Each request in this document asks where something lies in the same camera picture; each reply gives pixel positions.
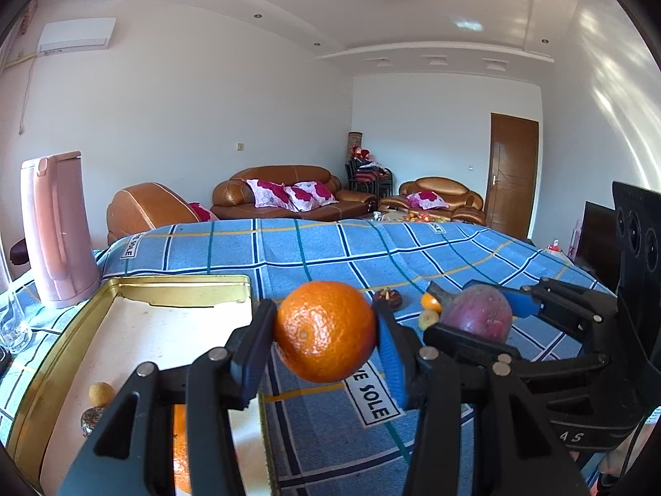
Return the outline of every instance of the brown leather sofa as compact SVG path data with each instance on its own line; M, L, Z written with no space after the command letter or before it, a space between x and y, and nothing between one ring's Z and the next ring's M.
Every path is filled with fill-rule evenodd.
M164 225L199 221L193 209L172 190L157 182L143 182L120 190L108 205L108 244Z
M338 203L324 205L310 212L292 212L278 207L254 206L254 195L248 179L262 179L291 186L297 182L318 180L333 193ZM371 193L342 190L340 180L328 170L318 166L260 166L248 168L216 186L212 212L220 219L237 218L302 218L320 222L335 222L356 218L376 208L376 197Z
M450 205L448 209L424 211L432 218L486 225L487 218L482 210L484 201L480 194L468 189L460 182L445 177L422 177L403 183L399 187L398 196L390 196L379 202L379 211L386 212L395 209L405 212L410 210L423 212L422 209L411 207L406 199L406 196L410 193L422 192L422 190L432 190Z

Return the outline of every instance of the ceiling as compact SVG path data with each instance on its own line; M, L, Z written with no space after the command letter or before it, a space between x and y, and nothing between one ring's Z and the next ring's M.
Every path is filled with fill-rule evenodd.
M319 58L332 61L353 74L470 72L531 82L538 81L543 69L552 65L553 53L561 44L577 2L163 1L245 20L308 48ZM440 60L434 60L432 56L445 60L439 63ZM488 59L504 62L505 70L487 69L485 60Z

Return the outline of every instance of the orange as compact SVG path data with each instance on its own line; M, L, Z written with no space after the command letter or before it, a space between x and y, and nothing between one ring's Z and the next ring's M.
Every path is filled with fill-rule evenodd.
M368 361L376 345L376 318L358 289L310 281L282 301L273 336L294 374L310 382L337 382Z
M420 303L425 310L432 310L441 313L443 310L441 303L429 293L424 293L420 298Z
M186 405L174 406L173 458L174 485L190 494L188 446L186 445Z

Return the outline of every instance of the air conditioner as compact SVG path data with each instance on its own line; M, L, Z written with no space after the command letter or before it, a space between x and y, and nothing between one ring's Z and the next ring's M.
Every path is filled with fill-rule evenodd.
M116 18L79 18L44 26L38 56L108 48Z

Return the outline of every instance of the wall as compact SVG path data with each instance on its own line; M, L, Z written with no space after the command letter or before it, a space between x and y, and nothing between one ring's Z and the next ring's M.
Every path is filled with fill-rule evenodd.
M30 63L0 78L7 251L22 238L19 170L28 158L82 151L96 246L105 246L108 203L130 184L156 180L209 204L215 185L245 167L310 163L344 173L350 77L241 21L153 0L63 4L38 11L10 61L34 51L46 22L92 16L117 17L110 48L36 59L21 136Z
M565 250L585 202L620 180L661 190L661 72L616 0L579 0L542 85L544 157L533 241Z
M364 147L392 170L396 188L438 175L485 197L491 113L540 122L541 153L541 93L533 84L467 74L371 74L354 77L353 97L352 130L362 132Z

